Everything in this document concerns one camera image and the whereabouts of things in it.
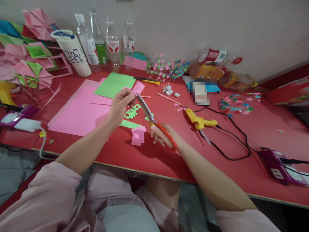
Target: white wall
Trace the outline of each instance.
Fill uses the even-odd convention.
[[[307,0],[0,0],[0,18],[23,23],[22,9],[42,8],[61,29],[76,32],[74,13],[90,25],[96,6],[103,28],[106,16],[122,35],[127,16],[136,29],[136,51],[185,58],[209,46],[244,58],[234,70],[257,81],[309,60]]]

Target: person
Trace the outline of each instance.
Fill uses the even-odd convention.
[[[131,90],[116,94],[105,122],[42,167],[21,198],[0,215],[0,231],[183,231],[178,223],[178,182],[148,177],[145,185],[133,193],[124,172],[97,165],[86,190],[75,196],[81,175],[122,122],[127,107],[134,104]],[[217,208],[222,231],[279,231],[236,183],[169,125],[163,126]],[[150,134],[154,144],[172,146],[155,125]]]

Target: pink sleeve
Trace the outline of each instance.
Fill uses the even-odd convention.
[[[22,197],[0,215],[0,231],[57,231],[72,215],[81,176],[52,162],[37,173]]]
[[[216,212],[222,232],[280,232],[280,230],[260,211],[246,209],[241,212]]]

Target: hand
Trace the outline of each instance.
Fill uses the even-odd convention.
[[[118,126],[129,106],[132,109],[135,105],[135,94],[130,89],[123,89],[113,97],[112,105],[108,114],[108,120]]]
[[[169,132],[169,134],[174,138],[178,150],[186,144],[186,142],[177,134],[174,129],[166,123],[161,123],[161,125]],[[167,144],[169,147],[173,148],[171,141],[167,138],[167,136],[156,126],[152,125],[150,128],[150,136],[154,138],[154,144],[159,142],[163,147]]]

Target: pink pencil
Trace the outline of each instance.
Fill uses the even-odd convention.
[[[161,97],[166,98],[167,100],[170,100],[170,101],[172,101],[172,102],[174,102],[174,103],[177,103],[178,105],[184,106],[184,105],[182,105],[181,103],[179,103],[179,102],[177,102],[177,101],[174,101],[174,100],[172,100],[172,99],[170,99],[170,98],[164,96],[163,94],[160,94],[160,93],[158,93],[158,92],[157,92],[157,94],[160,95]]]

